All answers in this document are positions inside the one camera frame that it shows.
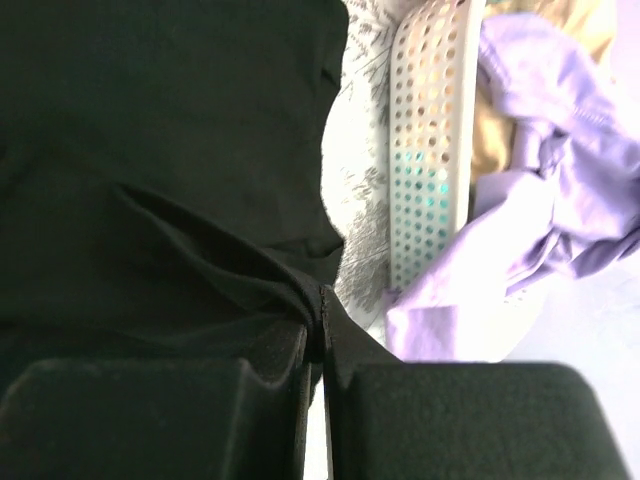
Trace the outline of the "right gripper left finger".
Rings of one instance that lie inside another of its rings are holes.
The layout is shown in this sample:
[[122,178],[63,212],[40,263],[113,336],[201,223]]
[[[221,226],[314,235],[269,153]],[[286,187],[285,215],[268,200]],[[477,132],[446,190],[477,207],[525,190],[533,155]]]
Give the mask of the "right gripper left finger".
[[310,369],[279,321],[233,353],[28,366],[1,401],[5,479],[298,479]]

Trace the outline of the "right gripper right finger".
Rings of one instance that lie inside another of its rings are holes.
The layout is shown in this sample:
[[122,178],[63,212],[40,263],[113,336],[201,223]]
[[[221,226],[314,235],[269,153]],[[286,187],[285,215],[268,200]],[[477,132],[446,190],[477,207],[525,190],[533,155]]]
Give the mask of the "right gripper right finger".
[[333,479],[626,479],[595,393],[558,363],[404,363],[323,288]]

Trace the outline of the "black floral print t-shirt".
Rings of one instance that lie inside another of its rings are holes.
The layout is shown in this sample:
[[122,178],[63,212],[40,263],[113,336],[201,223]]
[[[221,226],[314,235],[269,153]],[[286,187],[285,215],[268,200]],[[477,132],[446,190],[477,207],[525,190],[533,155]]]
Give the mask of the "black floral print t-shirt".
[[1,380],[54,357],[320,349],[340,1],[1,5]]

